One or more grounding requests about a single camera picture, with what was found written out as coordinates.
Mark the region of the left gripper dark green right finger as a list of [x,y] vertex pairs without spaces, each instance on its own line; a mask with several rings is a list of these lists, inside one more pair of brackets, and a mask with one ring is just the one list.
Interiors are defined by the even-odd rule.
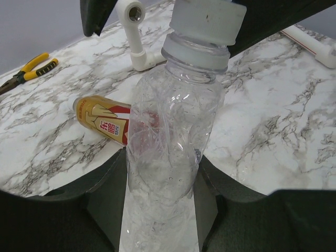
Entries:
[[258,193],[202,158],[193,187],[200,251],[335,251],[335,191]]

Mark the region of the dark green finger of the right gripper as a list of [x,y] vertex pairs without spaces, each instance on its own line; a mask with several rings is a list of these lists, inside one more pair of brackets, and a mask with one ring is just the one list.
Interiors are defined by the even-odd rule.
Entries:
[[236,43],[229,46],[232,57],[261,40],[333,5],[335,0],[240,0],[247,7]]
[[117,0],[80,0],[80,15],[83,34],[100,36]]

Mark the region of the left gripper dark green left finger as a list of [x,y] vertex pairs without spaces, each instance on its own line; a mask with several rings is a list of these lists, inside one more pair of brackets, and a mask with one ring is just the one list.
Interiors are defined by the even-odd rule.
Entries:
[[125,149],[44,196],[1,191],[1,251],[118,251]]

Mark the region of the gold label drink bottle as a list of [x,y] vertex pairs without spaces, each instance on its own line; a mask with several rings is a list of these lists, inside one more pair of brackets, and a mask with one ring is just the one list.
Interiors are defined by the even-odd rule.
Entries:
[[127,145],[131,106],[103,96],[72,97],[69,108],[78,122],[108,139]]

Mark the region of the clear plastic bottle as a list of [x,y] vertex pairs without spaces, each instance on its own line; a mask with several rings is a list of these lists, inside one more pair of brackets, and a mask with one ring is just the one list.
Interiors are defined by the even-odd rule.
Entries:
[[226,46],[167,35],[166,63],[137,83],[126,148],[125,251],[174,251],[192,212],[193,185],[210,137],[227,70]]

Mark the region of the blue white bottle cap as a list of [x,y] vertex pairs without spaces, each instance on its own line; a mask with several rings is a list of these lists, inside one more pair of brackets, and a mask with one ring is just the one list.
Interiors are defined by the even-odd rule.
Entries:
[[187,37],[232,46],[247,8],[231,1],[175,1],[170,27]]

